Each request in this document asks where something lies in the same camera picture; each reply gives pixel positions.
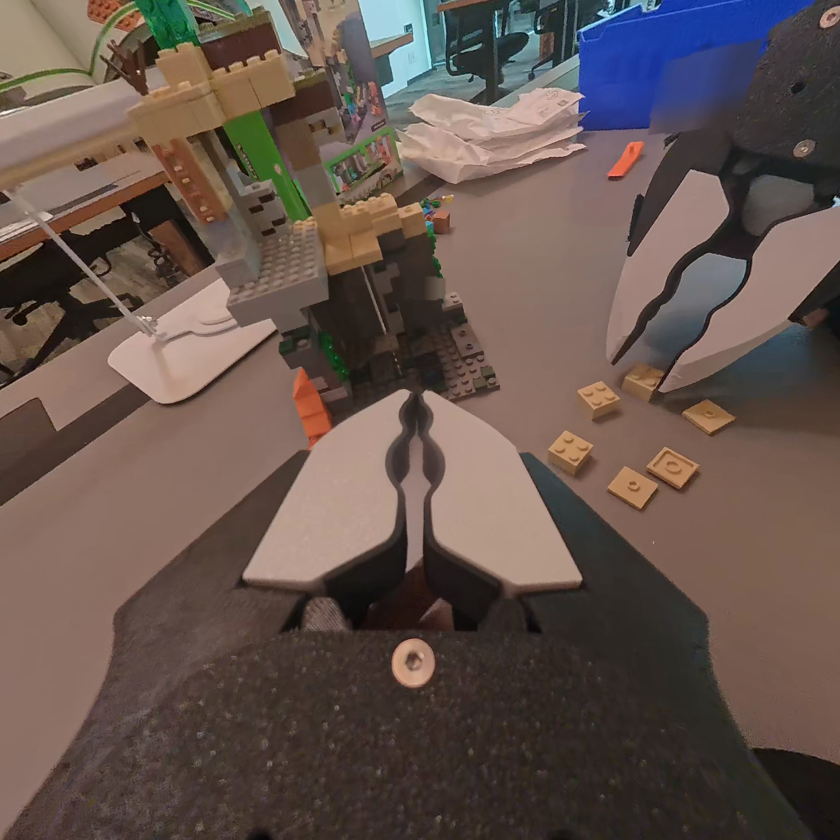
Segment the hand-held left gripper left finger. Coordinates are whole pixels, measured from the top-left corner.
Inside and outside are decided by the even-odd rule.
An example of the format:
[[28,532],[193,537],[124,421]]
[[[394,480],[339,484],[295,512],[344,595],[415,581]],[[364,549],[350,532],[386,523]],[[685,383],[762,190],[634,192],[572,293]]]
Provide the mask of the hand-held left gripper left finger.
[[348,617],[406,571],[401,482],[416,394],[400,390],[342,421],[309,452],[243,572],[248,585],[334,599]]

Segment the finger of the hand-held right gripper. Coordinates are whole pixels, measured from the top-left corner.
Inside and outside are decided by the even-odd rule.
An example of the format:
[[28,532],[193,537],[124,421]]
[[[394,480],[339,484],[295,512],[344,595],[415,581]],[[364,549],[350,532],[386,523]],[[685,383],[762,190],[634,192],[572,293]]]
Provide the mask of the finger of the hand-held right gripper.
[[[666,196],[660,167],[637,198],[635,226],[616,287],[605,339],[616,364],[664,308],[688,307],[668,366],[730,366],[749,351],[743,315],[732,316],[749,286],[749,177],[688,170]],[[666,198],[662,204],[659,199]]]
[[710,314],[659,390],[672,392],[704,380],[784,331],[838,260],[838,207],[772,226],[755,249],[741,287]]

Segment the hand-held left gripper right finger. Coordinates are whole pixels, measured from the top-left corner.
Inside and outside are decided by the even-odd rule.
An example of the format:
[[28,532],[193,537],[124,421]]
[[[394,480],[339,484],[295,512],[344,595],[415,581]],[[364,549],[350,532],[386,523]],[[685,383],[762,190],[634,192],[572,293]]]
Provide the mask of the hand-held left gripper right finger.
[[582,574],[516,447],[433,392],[419,400],[432,592],[480,621],[501,598],[578,589]]

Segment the tan square brick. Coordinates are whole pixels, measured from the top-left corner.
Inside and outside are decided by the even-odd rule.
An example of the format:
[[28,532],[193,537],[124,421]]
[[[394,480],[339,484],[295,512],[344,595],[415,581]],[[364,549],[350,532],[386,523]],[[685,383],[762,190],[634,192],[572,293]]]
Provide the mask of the tan square brick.
[[664,371],[646,363],[637,363],[625,374],[622,390],[645,403],[650,403],[664,377]]
[[564,430],[548,449],[548,461],[570,476],[576,476],[590,457],[593,444]]
[[586,385],[577,391],[587,416],[596,421],[618,411],[621,398],[603,381]]

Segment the tan tile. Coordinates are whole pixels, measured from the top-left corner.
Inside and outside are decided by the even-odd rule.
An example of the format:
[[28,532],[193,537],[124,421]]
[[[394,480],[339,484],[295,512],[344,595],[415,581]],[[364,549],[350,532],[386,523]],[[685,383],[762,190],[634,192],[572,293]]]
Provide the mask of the tan tile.
[[708,436],[731,426],[737,418],[711,400],[703,400],[685,409],[681,416]]
[[612,496],[639,511],[646,508],[657,490],[657,481],[627,466],[622,467],[607,486],[607,492]]
[[663,447],[647,464],[649,474],[664,481],[668,486],[685,489],[699,472],[699,465],[674,449]]

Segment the toy brick tower build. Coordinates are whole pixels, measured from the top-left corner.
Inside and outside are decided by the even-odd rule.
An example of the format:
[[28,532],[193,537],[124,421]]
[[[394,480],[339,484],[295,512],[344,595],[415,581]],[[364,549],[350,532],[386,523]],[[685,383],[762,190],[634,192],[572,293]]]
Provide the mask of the toy brick tower build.
[[224,112],[220,127],[189,138],[207,180],[224,201],[243,245],[224,256],[196,220],[215,253],[213,266],[229,288],[227,308],[237,323],[252,326],[265,316],[280,338],[280,354],[313,397],[296,395],[311,443],[329,427],[329,410],[348,412],[399,386],[424,388],[450,401],[495,390],[499,384],[470,328],[458,296],[448,292],[419,203],[399,206],[393,194],[339,204],[307,119],[276,126],[287,148],[310,215],[287,219],[274,233],[257,231],[245,210],[281,216],[279,195],[267,182],[241,196],[226,175],[232,162],[216,131],[242,116],[296,96],[284,58],[266,57],[212,69],[187,2],[137,2],[159,46],[156,67],[165,84],[209,86]]

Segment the orange brick separator tool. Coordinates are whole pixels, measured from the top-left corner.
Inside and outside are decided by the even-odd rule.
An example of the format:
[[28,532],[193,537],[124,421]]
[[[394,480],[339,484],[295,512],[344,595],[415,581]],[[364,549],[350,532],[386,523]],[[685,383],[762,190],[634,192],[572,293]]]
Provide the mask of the orange brick separator tool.
[[644,153],[645,142],[633,141],[627,144],[618,161],[607,173],[610,181],[623,179],[640,160]]

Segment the blue storage bin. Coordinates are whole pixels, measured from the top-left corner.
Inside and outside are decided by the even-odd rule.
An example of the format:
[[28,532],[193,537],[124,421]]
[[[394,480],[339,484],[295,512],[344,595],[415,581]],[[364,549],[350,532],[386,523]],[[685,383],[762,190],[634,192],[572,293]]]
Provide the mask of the blue storage bin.
[[766,39],[807,1],[640,3],[578,31],[586,130],[649,126],[666,65],[698,51]]

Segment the heap of white paper bags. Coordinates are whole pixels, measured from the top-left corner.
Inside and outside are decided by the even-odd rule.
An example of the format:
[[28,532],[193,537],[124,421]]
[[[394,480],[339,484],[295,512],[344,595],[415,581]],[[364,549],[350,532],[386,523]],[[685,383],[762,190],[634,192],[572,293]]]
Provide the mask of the heap of white paper bags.
[[404,160],[449,184],[562,158],[585,148],[577,91],[540,88],[507,108],[430,93],[410,108],[420,122],[398,133]]

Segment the white book stand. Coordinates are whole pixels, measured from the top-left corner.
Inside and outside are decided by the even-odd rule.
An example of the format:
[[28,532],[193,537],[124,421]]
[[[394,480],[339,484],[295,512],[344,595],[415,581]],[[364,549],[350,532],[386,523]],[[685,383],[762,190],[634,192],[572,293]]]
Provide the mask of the white book stand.
[[54,101],[2,115],[2,191],[18,212],[50,238],[112,300],[136,328],[108,357],[109,365],[152,401],[180,403],[202,391],[276,330],[265,316],[240,326],[228,307],[229,288],[216,266],[205,269],[208,285],[160,317],[142,317],[83,265],[60,238],[46,193],[31,187],[54,174],[81,178],[74,166],[96,154],[119,152],[129,161],[142,139],[163,173],[189,203],[223,256],[243,245],[224,201],[207,180],[189,138],[220,127],[224,112],[209,86],[158,88],[141,95],[125,81],[112,81]]

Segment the pile of colourful toy figures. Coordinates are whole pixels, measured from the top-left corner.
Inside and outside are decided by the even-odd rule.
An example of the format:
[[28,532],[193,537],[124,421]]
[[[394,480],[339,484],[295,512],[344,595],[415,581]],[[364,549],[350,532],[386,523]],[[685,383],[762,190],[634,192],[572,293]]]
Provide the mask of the pile of colourful toy figures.
[[420,201],[423,218],[428,230],[435,235],[445,234],[450,229],[450,204],[454,201],[453,194],[430,196]]

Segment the green toy set box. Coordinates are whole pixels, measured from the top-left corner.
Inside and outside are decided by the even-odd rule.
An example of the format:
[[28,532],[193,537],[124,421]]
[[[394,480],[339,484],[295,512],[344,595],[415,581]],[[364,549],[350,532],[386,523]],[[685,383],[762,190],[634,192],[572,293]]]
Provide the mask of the green toy set box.
[[387,122],[379,84],[358,2],[266,2],[251,13],[202,26],[201,42],[208,65],[228,69],[249,58],[265,58],[275,49],[286,61],[296,96],[236,118],[216,134],[231,160],[226,175],[244,196],[267,182],[279,195],[279,217],[262,209],[245,210],[257,231],[274,233],[287,219],[310,215],[310,204],[287,148],[278,145],[277,125],[285,118],[307,119],[325,172],[325,185],[339,204],[355,203],[381,189],[402,172],[396,137]]

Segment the brown wooden table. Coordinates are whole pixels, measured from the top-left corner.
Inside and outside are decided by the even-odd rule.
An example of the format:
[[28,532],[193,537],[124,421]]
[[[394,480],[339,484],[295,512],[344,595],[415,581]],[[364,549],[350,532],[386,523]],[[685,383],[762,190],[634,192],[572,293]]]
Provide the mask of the brown wooden table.
[[169,181],[153,154],[135,151],[82,171],[74,164],[61,167],[13,192],[34,210],[48,214],[49,224],[60,233]]

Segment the open instruction booklet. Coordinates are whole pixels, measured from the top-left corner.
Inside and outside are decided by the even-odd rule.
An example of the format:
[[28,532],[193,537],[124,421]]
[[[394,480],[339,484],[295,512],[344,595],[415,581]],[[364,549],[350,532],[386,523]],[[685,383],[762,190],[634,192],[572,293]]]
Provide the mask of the open instruction booklet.
[[124,1],[2,1],[2,97],[12,102],[46,99],[54,91],[86,88],[103,82],[108,70],[100,60],[139,28],[148,29],[138,12],[110,18]]

